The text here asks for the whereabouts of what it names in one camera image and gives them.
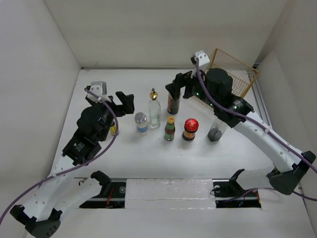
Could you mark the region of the white blue shaker silver lid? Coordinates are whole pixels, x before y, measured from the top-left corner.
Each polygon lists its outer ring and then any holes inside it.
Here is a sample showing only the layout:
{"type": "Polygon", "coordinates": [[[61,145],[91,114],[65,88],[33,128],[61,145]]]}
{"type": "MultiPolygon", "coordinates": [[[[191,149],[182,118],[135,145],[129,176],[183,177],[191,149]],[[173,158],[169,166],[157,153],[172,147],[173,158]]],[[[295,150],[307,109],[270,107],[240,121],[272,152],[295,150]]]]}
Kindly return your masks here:
{"type": "Polygon", "coordinates": [[[137,133],[144,136],[148,133],[147,116],[143,112],[135,114],[134,121],[136,124],[137,133]]]}

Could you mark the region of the small yellow bottle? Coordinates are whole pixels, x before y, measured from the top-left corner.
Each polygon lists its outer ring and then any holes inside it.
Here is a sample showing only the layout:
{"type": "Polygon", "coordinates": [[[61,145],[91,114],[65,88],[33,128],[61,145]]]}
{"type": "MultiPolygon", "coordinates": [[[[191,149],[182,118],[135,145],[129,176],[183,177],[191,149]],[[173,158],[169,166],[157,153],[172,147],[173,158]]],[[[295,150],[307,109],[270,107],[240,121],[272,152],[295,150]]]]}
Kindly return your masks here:
{"type": "Polygon", "coordinates": [[[115,133],[116,133],[116,124],[115,124],[115,121],[112,122],[109,131],[110,131],[110,134],[111,134],[112,136],[115,135],[115,133]]]}

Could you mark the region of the clear oil bottle gold spout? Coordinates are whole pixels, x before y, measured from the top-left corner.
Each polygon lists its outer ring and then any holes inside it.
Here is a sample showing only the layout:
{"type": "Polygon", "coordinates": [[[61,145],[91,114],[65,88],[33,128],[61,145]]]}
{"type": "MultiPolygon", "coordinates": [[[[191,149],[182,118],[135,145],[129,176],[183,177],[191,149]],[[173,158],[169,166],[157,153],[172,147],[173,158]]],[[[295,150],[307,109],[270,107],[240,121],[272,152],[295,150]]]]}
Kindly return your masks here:
{"type": "Polygon", "coordinates": [[[158,101],[158,93],[156,92],[155,88],[151,89],[149,97],[150,100],[148,103],[148,108],[150,126],[151,128],[158,128],[160,127],[161,106],[160,102],[158,101]]]}

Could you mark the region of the dark soy sauce bottle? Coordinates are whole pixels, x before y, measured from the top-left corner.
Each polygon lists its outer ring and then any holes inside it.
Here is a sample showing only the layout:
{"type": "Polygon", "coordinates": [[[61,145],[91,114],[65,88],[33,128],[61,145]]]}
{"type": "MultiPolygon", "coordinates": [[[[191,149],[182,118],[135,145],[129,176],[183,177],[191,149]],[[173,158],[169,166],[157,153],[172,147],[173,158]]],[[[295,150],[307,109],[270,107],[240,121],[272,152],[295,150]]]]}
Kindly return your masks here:
{"type": "Polygon", "coordinates": [[[170,93],[168,94],[167,111],[171,115],[175,115],[179,111],[181,91],[179,90],[176,95],[178,96],[178,98],[174,99],[170,93]]]}

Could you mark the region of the red lid sauce jar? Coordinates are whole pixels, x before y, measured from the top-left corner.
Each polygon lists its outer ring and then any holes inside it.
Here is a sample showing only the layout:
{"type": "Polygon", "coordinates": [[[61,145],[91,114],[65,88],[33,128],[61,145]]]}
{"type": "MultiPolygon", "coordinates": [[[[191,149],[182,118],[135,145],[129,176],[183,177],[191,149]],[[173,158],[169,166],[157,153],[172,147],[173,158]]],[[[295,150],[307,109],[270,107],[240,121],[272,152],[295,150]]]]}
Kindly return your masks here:
{"type": "Polygon", "coordinates": [[[196,132],[199,128],[199,123],[196,119],[190,118],[187,119],[184,123],[184,131],[182,133],[182,137],[186,141],[192,141],[195,136],[196,132]]]}

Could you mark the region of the green bottle yellow cap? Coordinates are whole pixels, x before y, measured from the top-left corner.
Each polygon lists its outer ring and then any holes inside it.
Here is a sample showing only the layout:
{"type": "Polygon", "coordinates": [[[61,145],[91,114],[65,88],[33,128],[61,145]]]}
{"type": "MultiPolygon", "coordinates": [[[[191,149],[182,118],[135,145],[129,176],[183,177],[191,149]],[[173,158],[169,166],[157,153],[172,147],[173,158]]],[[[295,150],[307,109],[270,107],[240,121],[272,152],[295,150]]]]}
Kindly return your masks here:
{"type": "Polygon", "coordinates": [[[164,129],[164,139],[172,141],[175,136],[175,118],[173,116],[168,117],[167,123],[164,129]]]}

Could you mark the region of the clear oil bottle dark contents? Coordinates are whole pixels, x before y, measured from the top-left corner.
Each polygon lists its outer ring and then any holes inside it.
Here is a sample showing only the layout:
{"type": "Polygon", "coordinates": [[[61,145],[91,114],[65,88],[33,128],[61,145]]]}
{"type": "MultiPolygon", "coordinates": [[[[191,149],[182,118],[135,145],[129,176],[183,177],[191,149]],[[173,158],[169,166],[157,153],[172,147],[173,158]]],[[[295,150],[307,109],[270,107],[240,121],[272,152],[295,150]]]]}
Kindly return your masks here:
{"type": "Polygon", "coordinates": [[[213,121],[212,126],[208,132],[208,139],[211,142],[219,141],[221,139],[221,137],[223,136],[223,134],[225,133],[227,128],[228,128],[228,125],[225,122],[216,118],[213,121]]]}

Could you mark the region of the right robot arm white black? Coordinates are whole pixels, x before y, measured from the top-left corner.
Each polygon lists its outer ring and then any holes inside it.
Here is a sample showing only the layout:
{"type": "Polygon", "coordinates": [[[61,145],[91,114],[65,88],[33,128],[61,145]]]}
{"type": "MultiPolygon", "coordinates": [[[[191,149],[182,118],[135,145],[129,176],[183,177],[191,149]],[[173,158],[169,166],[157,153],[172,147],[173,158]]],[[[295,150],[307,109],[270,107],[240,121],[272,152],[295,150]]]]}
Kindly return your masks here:
{"type": "Polygon", "coordinates": [[[225,70],[212,68],[207,72],[179,73],[165,88],[174,101],[180,99],[184,88],[184,99],[194,96],[212,106],[217,120],[248,138],[271,160],[266,169],[239,169],[229,180],[231,193],[242,195],[251,189],[268,187],[284,195],[292,194],[307,171],[316,170],[315,154],[288,144],[245,99],[232,93],[232,84],[233,79],[225,70]]]}

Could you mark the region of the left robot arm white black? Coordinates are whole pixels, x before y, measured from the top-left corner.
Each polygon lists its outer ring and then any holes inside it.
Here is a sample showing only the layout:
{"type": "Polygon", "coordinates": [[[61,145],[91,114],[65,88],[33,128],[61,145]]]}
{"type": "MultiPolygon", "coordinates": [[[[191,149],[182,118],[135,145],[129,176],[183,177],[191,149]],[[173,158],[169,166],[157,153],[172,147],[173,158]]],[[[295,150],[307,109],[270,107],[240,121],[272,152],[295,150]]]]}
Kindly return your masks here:
{"type": "Polygon", "coordinates": [[[134,95],[116,92],[121,101],[117,105],[113,97],[106,99],[101,93],[88,92],[85,108],[77,120],[77,129],[62,151],[62,155],[49,177],[37,185],[34,196],[22,205],[14,204],[10,214],[24,225],[35,238],[50,238],[59,228],[61,219],[88,199],[110,192],[111,179],[101,171],[93,172],[74,194],[63,196],[76,172],[100,157],[113,122],[118,117],[134,113],[134,95]]]}

